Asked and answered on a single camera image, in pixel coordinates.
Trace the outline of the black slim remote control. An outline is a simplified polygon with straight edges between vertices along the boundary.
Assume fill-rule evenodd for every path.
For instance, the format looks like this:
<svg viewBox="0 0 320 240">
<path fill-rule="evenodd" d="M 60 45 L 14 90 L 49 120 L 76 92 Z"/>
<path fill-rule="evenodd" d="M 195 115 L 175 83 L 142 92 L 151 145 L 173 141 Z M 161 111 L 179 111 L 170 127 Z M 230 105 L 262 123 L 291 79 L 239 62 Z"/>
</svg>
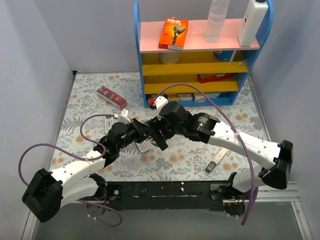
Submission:
<svg viewBox="0 0 320 240">
<path fill-rule="evenodd" d="M 158 147 L 164 151 L 168 148 L 168 145 L 166 143 L 166 138 L 164 136 L 165 128 L 160 120 L 158 120 L 157 117 L 153 118 L 149 121 L 149 126 L 152 130 L 152 138 L 158 145 Z"/>
</svg>

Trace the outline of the white slim remote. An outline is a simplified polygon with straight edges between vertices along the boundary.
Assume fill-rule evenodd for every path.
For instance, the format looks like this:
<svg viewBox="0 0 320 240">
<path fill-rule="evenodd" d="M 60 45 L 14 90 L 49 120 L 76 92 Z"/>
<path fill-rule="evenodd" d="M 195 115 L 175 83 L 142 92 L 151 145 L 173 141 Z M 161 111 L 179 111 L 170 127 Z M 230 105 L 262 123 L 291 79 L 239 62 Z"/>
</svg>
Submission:
<svg viewBox="0 0 320 240">
<path fill-rule="evenodd" d="M 225 154 L 228 152 L 226 148 L 222 148 L 217 155 L 213 158 L 213 162 L 218 164 L 220 160 L 225 156 Z"/>
</svg>

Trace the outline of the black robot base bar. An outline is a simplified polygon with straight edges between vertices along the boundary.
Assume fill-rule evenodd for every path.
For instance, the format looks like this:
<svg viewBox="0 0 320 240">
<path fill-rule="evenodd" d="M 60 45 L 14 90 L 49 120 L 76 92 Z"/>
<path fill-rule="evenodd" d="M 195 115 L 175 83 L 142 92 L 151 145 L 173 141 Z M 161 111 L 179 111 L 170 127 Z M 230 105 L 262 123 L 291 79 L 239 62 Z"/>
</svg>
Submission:
<svg viewBox="0 0 320 240">
<path fill-rule="evenodd" d="M 226 180 L 213 181 L 110 181 L 89 201 L 105 202 L 117 210 L 224 211 L 224 202 L 236 202 L 231 214 L 241 215 L 250 192 L 232 189 Z"/>
</svg>

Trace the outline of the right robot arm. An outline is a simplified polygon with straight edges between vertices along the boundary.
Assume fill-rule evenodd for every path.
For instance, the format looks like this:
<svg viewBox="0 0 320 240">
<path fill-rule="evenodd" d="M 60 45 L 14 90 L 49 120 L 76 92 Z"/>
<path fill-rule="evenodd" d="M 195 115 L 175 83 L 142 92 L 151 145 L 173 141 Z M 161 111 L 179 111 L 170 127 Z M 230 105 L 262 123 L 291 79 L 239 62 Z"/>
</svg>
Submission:
<svg viewBox="0 0 320 240">
<path fill-rule="evenodd" d="M 153 104 L 160 121 L 160 134 L 181 135 L 193 142 L 222 147 L 245 157 L 257 166 L 235 173 L 226 186 L 227 195 L 237 199 L 251 188 L 269 186 L 285 190 L 293 164 L 293 143 L 262 140 L 241 131 L 233 131 L 225 122 L 207 113 L 191 114 L 181 104 L 158 97 Z"/>
</svg>

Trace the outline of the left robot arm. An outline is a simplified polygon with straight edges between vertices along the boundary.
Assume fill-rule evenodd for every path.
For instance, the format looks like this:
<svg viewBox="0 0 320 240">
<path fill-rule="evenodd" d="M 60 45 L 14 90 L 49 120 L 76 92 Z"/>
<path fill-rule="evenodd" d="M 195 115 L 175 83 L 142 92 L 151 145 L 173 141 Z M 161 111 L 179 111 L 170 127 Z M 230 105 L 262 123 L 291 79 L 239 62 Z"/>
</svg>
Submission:
<svg viewBox="0 0 320 240">
<path fill-rule="evenodd" d="M 150 126 L 135 118 L 114 123 L 85 156 L 75 156 L 73 162 L 51 171 L 38 170 L 26 184 L 22 202 L 45 223 L 69 203 L 87 197 L 103 199 L 107 193 L 106 182 L 96 172 L 113 163 L 122 149 L 131 143 L 142 143 L 151 135 Z"/>
</svg>

